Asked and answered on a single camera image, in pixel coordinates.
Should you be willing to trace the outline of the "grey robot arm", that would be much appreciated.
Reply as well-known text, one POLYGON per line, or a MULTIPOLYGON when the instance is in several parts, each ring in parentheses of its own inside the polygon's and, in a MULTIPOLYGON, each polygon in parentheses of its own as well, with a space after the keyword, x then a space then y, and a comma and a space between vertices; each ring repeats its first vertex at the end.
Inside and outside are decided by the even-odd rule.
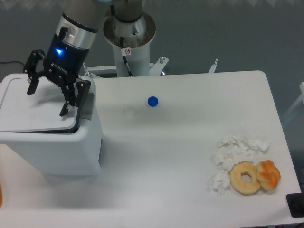
POLYGON ((59 86, 65 98, 60 116, 86 101, 91 83, 79 71, 109 11, 121 22, 135 22, 142 15, 140 0, 69 0, 47 53, 33 50, 23 72, 28 75, 28 95, 35 93, 42 77, 59 86))

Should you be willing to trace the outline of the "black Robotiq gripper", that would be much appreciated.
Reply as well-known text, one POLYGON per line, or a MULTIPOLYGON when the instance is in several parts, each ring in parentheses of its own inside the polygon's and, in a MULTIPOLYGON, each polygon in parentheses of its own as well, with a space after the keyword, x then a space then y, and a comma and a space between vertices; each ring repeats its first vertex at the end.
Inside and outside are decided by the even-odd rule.
POLYGON ((25 63, 23 73, 28 75, 29 82, 27 94, 34 94, 39 79, 45 76, 59 86, 64 95, 65 103, 59 116, 65 116, 72 107, 81 109, 91 87, 90 81, 78 79, 88 52, 89 49, 77 48, 59 40, 58 35, 55 34, 47 55, 41 49, 33 50, 25 63), (37 72, 37 65, 42 60, 44 70, 37 72))

